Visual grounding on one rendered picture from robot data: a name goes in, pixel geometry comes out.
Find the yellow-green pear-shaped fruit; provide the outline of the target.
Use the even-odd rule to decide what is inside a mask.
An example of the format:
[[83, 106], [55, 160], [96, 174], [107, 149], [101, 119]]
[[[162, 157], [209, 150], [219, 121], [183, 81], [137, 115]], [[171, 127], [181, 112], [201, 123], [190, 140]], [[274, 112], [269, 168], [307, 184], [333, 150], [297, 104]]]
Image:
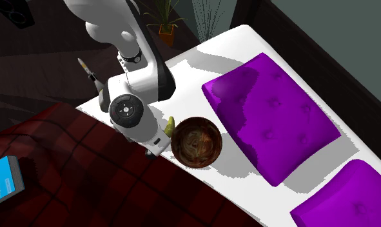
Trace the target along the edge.
[[168, 137], [171, 137], [172, 136], [172, 133], [175, 129], [175, 120], [173, 118], [173, 116], [170, 116], [169, 119], [168, 119], [168, 123], [164, 129], [164, 133], [168, 136]]

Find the potted plant in orange pot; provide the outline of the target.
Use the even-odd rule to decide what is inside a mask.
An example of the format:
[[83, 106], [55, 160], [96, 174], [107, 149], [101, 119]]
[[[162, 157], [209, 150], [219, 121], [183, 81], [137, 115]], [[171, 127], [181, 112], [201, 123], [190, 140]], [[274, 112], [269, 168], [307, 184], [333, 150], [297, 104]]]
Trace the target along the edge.
[[144, 15], [148, 15], [155, 20], [155, 23], [150, 23], [146, 26], [158, 26], [160, 39], [168, 46], [173, 46], [175, 28], [178, 28], [176, 22], [187, 20], [187, 18], [178, 17], [170, 21], [170, 15], [180, 0], [177, 0], [173, 6], [171, 5], [172, 0], [152, 0], [155, 5], [155, 9], [150, 8], [141, 0], [137, 1], [150, 11], [145, 12]]

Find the white rocket-shaped thing, black band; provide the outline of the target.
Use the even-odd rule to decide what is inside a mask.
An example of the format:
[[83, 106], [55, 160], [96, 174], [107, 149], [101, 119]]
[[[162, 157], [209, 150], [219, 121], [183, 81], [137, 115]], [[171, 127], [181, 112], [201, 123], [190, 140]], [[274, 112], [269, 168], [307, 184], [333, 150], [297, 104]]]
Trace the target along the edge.
[[98, 78], [96, 77], [96, 74], [93, 73], [88, 67], [87, 65], [84, 63], [84, 61], [80, 58], [77, 59], [79, 64], [81, 65], [81, 67], [83, 68], [83, 70], [88, 74], [88, 78], [89, 80], [91, 80], [97, 91], [100, 92], [103, 88], [104, 88], [104, 84], [102, 82], [100, 82], [100, 80], [98, 80]]

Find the dark red plaid blanket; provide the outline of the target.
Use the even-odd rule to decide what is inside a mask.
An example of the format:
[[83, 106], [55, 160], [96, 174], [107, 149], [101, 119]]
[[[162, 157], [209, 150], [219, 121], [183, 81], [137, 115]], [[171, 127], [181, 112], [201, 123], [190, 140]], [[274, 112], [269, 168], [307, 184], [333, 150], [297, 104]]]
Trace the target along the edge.
[[25, 189], [0, 204], [0, 227], [262, 227], [183, 169], [58, 103], [0, 132]]

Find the brown wooden bowl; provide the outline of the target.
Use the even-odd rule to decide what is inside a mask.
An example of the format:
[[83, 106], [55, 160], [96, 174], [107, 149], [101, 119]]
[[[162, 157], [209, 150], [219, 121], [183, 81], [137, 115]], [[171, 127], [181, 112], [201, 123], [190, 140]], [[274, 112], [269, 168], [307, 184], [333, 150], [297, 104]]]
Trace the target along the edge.
[[209, 119], [190, 117], [175, 127], [171, 136], [171, 150], [181, 164], [189, 168], [204, 168], [219, 157], [222, 136]]

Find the black box with round rings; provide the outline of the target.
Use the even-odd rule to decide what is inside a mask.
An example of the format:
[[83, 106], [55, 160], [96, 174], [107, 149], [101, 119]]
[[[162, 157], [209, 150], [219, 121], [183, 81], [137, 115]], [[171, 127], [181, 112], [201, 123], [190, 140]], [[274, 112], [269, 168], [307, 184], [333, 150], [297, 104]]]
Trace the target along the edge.
[[19, 29], [35, 24], [26, 0], [0, 0], [0, 13]]

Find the bed with white sheet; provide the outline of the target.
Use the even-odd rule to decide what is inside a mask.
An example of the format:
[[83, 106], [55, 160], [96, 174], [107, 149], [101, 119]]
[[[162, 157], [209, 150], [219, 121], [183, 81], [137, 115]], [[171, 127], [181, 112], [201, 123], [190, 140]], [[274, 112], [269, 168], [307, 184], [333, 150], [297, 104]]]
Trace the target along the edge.
[[[177, 83], [173, 97], [154, 103], [159, 122], [168, 116], [182, 121], [201, 116], [215, 123], [223, 133], [224, 146], [218, 161], [189, 173], [246, 212], [262, 227], [297, 227], [290, 211], [323, 188], [349, 161], [360, 159], [381, 175], [381, 159], [341, 118], [340, 111], [325, 92], [340, 93], [330, 74], [317, 68], [308, 75], [286, 56], [278, 42], [280, 29], [263, 20], [278, 18], [269, 0], [259, 0], [255, 21], [243, 24], [206, 41], [167, 62]], [[215, 115], [202, 92], [202, 85], [265, 53], [283, 69], [336, 126], [341, 136], [320, 149], [278, 186], [270, 185], [241, 152]]]

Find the purple tufted pillow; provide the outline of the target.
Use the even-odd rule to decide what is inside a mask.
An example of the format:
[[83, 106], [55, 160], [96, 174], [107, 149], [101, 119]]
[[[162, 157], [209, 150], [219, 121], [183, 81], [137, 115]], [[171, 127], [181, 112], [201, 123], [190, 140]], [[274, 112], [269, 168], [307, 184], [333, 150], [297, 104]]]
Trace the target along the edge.
[[290, 214], [297, 227], [381, 227], [381, 175], [365, 161], [349, 161]]
[[340, 132], [265, 53], [202, 85], [222, 125], [272, 186], [282, 183]]

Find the blue book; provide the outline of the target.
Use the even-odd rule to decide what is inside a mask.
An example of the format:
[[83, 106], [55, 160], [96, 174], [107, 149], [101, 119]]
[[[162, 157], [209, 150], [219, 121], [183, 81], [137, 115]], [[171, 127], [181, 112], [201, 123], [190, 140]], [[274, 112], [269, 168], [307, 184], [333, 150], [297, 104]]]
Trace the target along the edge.
[[0, 158], [0, 203], [25, 189], [17, 156]]

